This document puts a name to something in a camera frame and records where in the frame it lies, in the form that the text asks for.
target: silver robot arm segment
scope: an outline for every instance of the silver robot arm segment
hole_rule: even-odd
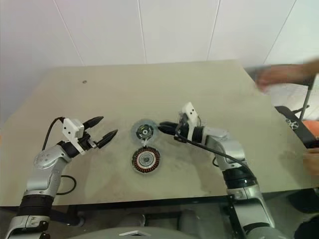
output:
[[[73,157],[84,154],[90,148],[103,147],[117,133],[117,130],[114,130],[100,141],[92,141],[85,129],[95,126],[102,118],[95,117],[83,124],[77,119],[63,120],[63,133],[69,141],[61,141],[36,156],[26,191],[16,217],[11,220],[6,239],[50,238],[45,231],[49,225],[49,214],[57,195],[63,169]]]
[[[181,142],[203,145],[223,155],[215,153],[219,169],[227,186],[229,218],[234,232],[241,238],[281,238],[274,220],[260,191],[255,175],[248,168],[242,145],[228,131],[201,126],[198,115],[191,103],[181,111],[177,123],[162,122],[159,130],[174,135]]]

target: circular metal part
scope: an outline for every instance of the circular metal part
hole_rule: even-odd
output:
[[[141,173],[150,173],[160,164],[160,153],[152,147],[138,149],[132,157],[132,166]]]
[[[143,124],[136,130],[136,136],[138,139],[147,140],[154,134],[154,128],[149,124]]]
[[[131,135],[133,140],[146,146],[147,143],[153,142],[158,134],[158,128],[154,121],[142,119],[136,122],[132,129]]]
[[[288,126],[292,129],[295,130],[299,127],[299,124],[297,121],[292,120],[292,119],[288,119],[286,118],[286,123],[288,124]]]

